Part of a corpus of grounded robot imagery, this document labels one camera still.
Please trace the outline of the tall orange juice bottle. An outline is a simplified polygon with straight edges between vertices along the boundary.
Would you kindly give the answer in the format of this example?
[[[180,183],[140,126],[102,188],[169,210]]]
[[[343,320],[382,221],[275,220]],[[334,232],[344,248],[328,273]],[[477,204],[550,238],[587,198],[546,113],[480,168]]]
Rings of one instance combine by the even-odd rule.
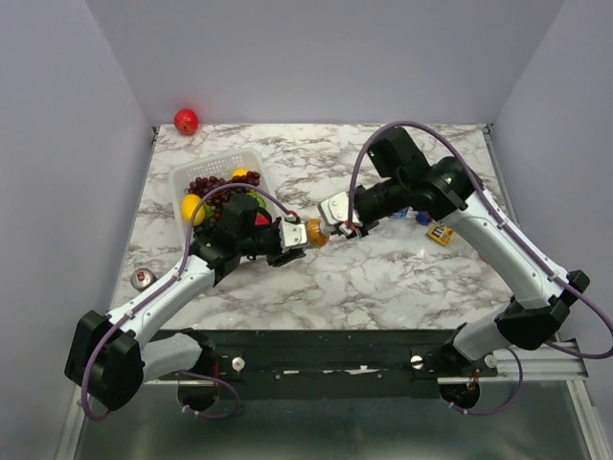
[[[310,248],[321,248],[329,242],[326,225],[319,218],[311,218],[306,222],[306,235]]]

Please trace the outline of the white bottle cap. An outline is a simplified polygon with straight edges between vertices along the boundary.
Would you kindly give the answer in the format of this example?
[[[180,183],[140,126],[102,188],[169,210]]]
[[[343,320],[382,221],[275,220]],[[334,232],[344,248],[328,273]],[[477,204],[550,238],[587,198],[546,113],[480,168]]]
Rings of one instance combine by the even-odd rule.
[[[322,222],[320,224],[320,230],[321,233],[327,237],[331,236],[333,231],[334,231],[334,227],[331,225],[326,224],[325,222]]]

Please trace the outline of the blue water bottle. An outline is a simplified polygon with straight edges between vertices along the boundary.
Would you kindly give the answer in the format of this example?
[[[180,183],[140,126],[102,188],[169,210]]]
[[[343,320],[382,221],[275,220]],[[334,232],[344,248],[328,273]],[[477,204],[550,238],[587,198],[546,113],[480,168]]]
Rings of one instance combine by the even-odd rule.
[[[411,208],[406,207],[390,215],[391,219],[406,219],[411,213]]]

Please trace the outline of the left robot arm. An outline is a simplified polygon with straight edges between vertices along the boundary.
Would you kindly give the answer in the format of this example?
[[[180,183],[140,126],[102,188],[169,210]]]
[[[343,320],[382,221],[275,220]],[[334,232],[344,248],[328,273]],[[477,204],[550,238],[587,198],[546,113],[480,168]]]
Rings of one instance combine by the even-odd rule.
[[[64,374],[80,388],[86,416],[88,400],[108,412],[126,405],[148,378],[183,370],[205,377],[211,353],[194,337],[180,333],[157,345],[150,341],[193,298],[206,293],[235,271],[242,259],[266,258],[278,267],[305,255],[307,224],[294,214],[256,223],[263,208],[250,195],[234,195],[211,229],[188,231],[180,261],[116,313],[93,310],[77,323]]]

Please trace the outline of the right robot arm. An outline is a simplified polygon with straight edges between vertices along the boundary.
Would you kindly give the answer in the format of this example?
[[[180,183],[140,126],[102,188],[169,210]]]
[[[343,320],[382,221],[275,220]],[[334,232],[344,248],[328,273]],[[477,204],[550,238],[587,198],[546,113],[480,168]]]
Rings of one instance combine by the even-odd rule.
[[[380,219],[404,208],[425,212],[468,242],[511,289],[506,306],[453,333],[440,354],[447,373],[460,376],[476,360],[511,345],[536,350],[559,330],[589,286],[588,276],[549,260],[464,161],[446,156],[429,164],[403,127],[378,134],[366,153],[381,180],[319,203],[332,233],[365,237]]]

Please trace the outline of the green apple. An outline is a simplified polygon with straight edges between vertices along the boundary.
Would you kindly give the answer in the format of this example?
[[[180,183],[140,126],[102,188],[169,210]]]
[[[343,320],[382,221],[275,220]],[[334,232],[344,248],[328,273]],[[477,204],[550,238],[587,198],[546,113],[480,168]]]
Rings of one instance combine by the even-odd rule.
[[[255,191],[251,190],[247,194],[249,196],[253,197],[259,203],[259,206],[262,209],[266,208],[266,202],[265,202],[264,198],[262,196],[260,196],[258,193],[256,193]]]

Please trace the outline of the Red Bull can right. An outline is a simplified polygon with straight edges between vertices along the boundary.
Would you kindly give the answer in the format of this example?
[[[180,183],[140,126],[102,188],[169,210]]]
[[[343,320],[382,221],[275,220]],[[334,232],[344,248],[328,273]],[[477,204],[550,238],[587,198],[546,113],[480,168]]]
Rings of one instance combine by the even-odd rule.
[[[431,218],[427,213],[416,213],[415,219],[421,225],[428,225],[431,222]]]

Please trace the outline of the red bull can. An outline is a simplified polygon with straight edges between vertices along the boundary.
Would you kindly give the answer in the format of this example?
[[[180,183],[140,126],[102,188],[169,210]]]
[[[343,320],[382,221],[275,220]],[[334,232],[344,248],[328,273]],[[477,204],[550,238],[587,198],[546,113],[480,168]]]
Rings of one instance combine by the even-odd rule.
[[[139,267],[130,275],[130,284],[138,292],[143,292],[156,281],[156,275],[146,267]]]
[[[428,225],[431,222],[431,218],[427,213],[416,213],[415,219],[421,225]]]

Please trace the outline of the yellow orange fruit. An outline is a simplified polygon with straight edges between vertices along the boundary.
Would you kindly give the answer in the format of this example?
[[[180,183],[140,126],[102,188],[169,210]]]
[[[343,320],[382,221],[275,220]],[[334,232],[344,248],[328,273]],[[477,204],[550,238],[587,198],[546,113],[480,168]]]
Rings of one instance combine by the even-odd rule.
[[[242,177],[246,177],[248,175],[249,171],[246,169],[236,169],[232,172],[231,177],[233,179],[235,178],[242,178]]]

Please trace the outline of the yellow M&M's candy pack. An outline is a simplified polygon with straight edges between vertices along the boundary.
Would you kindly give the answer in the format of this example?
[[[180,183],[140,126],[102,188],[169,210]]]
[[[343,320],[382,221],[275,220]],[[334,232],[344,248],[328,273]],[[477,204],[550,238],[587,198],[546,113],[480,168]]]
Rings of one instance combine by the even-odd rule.
[[[453,239],[454,231],[440,222],[433,222],[428,228],[426,235],[432,241],[442,246],[448,246]]]

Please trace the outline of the yellow lemon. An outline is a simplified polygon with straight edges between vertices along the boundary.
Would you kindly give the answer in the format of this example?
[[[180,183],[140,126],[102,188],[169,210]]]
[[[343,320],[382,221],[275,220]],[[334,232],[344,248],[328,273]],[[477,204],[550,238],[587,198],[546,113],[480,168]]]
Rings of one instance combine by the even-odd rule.
[[[194,194],[185,195],[180,206],[181,217],[185,222],[192,222],[193,226],[199,226],[206,218],[203,207],[197,208],[200,196]]]

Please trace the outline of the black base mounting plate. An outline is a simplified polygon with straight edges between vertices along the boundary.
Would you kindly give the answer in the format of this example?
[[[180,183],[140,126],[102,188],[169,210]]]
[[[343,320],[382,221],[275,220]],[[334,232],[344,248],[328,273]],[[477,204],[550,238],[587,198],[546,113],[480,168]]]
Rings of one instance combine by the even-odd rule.
[[[436,399],[444,385],[494,377],[452,351],[451,330],[193,330],[193,367],[244,400]]]

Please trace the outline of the Red Bull can left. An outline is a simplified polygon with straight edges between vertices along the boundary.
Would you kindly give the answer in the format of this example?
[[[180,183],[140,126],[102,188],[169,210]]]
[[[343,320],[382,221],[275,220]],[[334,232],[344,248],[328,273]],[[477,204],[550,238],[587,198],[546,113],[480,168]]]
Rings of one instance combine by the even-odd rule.
[[[146,267],[139,267],[130,275],[130,284],[138,292],[143,292],[156,281],[156,275]]]

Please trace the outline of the red apple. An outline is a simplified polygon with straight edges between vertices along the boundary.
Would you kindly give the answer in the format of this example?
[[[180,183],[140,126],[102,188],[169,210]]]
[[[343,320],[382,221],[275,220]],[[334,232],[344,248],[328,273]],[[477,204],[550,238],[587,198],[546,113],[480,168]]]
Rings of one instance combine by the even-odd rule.
[[[193,110],[182,108],[175,113],[173,124],[180,134],[192,136],[199,128],[199,118]]]

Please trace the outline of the aluminium frame rail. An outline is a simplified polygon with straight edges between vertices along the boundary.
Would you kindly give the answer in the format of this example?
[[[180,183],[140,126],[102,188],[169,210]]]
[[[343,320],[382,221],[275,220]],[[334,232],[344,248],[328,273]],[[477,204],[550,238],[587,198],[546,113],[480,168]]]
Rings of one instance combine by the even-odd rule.
[[[478,382],[517,381],[519,368],[511,353],[515,353],[519,358],[524,381],[567,381],[588,378],[586,366],[578,357],[549,346],[541,346],[535,351],[511,347],[509,350],[497,350],[492,353],[496,364],[494,368],[487,367],[483,360],[475,364]]]

